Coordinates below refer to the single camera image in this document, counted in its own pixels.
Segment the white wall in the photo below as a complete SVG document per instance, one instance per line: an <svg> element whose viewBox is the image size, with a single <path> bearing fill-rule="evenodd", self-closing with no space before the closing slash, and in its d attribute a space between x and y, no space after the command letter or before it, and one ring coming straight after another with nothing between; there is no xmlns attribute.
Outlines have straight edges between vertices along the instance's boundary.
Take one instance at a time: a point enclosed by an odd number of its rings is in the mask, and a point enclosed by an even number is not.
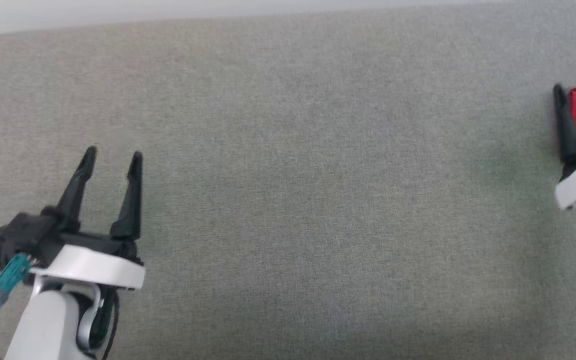
<svg viewBox="0 0 576 360"><path fill-rule="evenodd" d="M156 19L252 16L494 0L0 0L0 34Z"/></svg>

